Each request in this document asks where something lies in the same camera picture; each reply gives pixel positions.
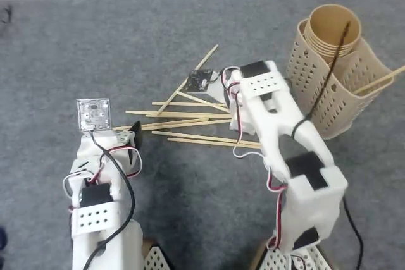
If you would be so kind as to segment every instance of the perforated base plate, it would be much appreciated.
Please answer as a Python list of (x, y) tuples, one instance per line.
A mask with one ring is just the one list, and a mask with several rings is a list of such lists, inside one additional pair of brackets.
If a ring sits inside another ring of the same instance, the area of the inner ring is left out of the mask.
[(145, 270), (170, 270), (165, 256), (159, 247), (152, 247), (145, 257)]
[[(330, 265), (317, 246), (310, 247), (307, 250), (300, 250), (301, 258), (293, 257), (292, 262), (298, 270), (337, 270)], [(289, 257), (284, 256), (279, 250), (268, 250), (264, 259), (257, 269), (259, 270), (289, 270)]]

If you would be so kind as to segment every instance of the utensil holder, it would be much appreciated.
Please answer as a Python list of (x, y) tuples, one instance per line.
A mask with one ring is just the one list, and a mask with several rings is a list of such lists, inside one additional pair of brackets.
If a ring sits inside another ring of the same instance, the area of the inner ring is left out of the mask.
[[(287, 67), (292, 91), (304, 115), (312, 108), (330, 71), (327, 62), (305, 41), (303, 33), (306, 22), (298, 23)], [(350, 54), (338, 58), (311, 118), (322, 138), (331, 139), (350, 129), (354, 119), (384, 88), (392, 84), (394, 78), (379, 83), (361, 95), (352, 92), (390, 72), (363, 38), (359, 39)]]

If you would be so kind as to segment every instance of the white wire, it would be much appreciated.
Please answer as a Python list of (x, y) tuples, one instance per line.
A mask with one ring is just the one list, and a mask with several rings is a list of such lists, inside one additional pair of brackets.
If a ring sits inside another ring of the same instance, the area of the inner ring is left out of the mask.
[(228, 67), (226, 67), (225, 69), (223, 69), (222, 75), (221, 75), (221, 77), (222, 77), (222, 82), (223, 82), (223, 83), (225, 83), (225, 72), (228, 71), (228, 70), (230, 70), (230, 69), (233, 69), (233, 70), (240, 70), (240, 68), (239, 68), (238, 66), (228, 66)]
[(232, 149), (232, 154), (233, 154), (236, 158), (239, 158), (239, 159), (242, 159), (242, 158), (244, 158), (244, 157), (246, 157), (246, 156), (248, 156), (248, 155), (255, 154), (255, 155), (258, 155), (258, 156), (260, 156), (261, 158), (263, 158), (263, 161), (264, 161), (264, 160), (265, 160), (265, 156), (264, 156), (262, 153), (260, 153), (260, 152), (250, 151), (250, 152), (246, 152), (245, 154), (241, 154), (241, 155), (240, 155), (240, 154), (236, 154), (236, 148), (238, 148), (238, 145), (239, 145), (239, 143), (240, 143), (240, 141), (242, 140), (242, 137), (243, 137), (242, 122), (240, 121), (240, 117), (238, 117), (238, 129), (239, 129), (240, 135), (239, 135), (239, 138), (238, 138), (238, 141), (237, 141), (235, 147)]
[[(121, 150), (134, 150), (134, 151), (137, 153), (138, 158), (139, 158), (139, 170), (136, 171), (136, 174), (130, 176), (130, 178), (135, 177), (135, 176), (138, 176), (139, 173), (142, 171), (142, 157), (140, 156), (140, 153), (139, 153), (138, 149), (136, 149), (135, 147), (122, 147), (122, 148), (118, 148), (118, 149), (112, 150), (112, 151), (110, 151), (109, 153), (111, 154), (111, 153), (114, 153), (114, 152), (116, 152), (116, 151), (121, 151)], [(100, 171), (104, 168), (105, 164), (106, 164), (106, 163), (103, 162), (103, 160), (102, 160), (102, 165), (100, 166), (100, 168), (98, 169), (97, 173), (96, 173), (94, 176), (97, 176), (97, 175), (100, 173)]]
[(110, 153), (116, 152), (116, 151), (121, 151), (121, 150), (134, 150), (134, 151), (137, 153), (138, 158), (139, 158), (139, 170), (136, 171), (136, 174), (132, 175), (131, 178), (132, 178), (132, 177), (135, 177), (135, 176), (137, 176), (137, 175), (139, 175), (139, 173), (142, 171), (142, 158), (141, 158), (141, 156), (140, 156), (140, 153), (139, 153), (138, 149), (135, 148), (135, 147), (122, 147), (122, 148), (118, 148), (118, 149), (116, 149), (116, 150), (114, 150), (114, 151), (111, 151)]
[(269, 190), (270, 192), (272, 192), (272, 193), (280, 193), (280, 192), (283, 192), (287, 188), (287, 186), (285, 186), (285, 187), (279, 186), (280, 188), (276, 189), (276, 190), (270, 188), (270, 178), (271, 178), (271, 170), (268, 171), (267, 182), (266, 182), (267, 190)]
[(64, 191), (65, 195), (66, 195), (69, 199), (72, 198), (72, 195), (69, 193), (69, 191), (68, 191), (68, 189), (67, 189), (67, 187), (66, 187), (66, 182), (67, 182), (67, 180), (68, 180), (70, 177), (72, 177), (72, 176), (80, 176), (80, 175), (83, 175), (83, 174), (86, 174), (86, 175), (87, 175), (87, 176), (85, 176), (84, 178), (89, 178), (90, 180), (91, 180), (91, 179), (93, 178), (93, 176), (94, 176), (94, 174), (91, 173), (90, 171), (79, 171), (79, 172), (73, 172), (73, 173), (70, 173), (69, 175), (66, 175), (65, 178), (62, 180), (62, 188), (63, 188), (63, 191)]

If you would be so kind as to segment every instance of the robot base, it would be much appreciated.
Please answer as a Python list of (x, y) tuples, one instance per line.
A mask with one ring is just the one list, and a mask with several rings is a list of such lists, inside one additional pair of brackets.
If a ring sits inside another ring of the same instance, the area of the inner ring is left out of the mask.
[(249, 270), (338, 270), (317, 245), (302, 249), (292, 259), (281, 251), (267, 250), (263, 243), (256, 254)]

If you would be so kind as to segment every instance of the circuit board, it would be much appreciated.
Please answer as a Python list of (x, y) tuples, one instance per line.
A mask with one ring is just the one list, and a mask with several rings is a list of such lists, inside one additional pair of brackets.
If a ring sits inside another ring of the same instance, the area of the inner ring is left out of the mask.
[(190, 73), (187, 83), (184, 86), (186, 92), (206, 92), (211, 80), (213, 70), (197, 70)]
[(78, 99), (77, 115), (80, 131), (110, 130), (111, 112), (108, 98)]

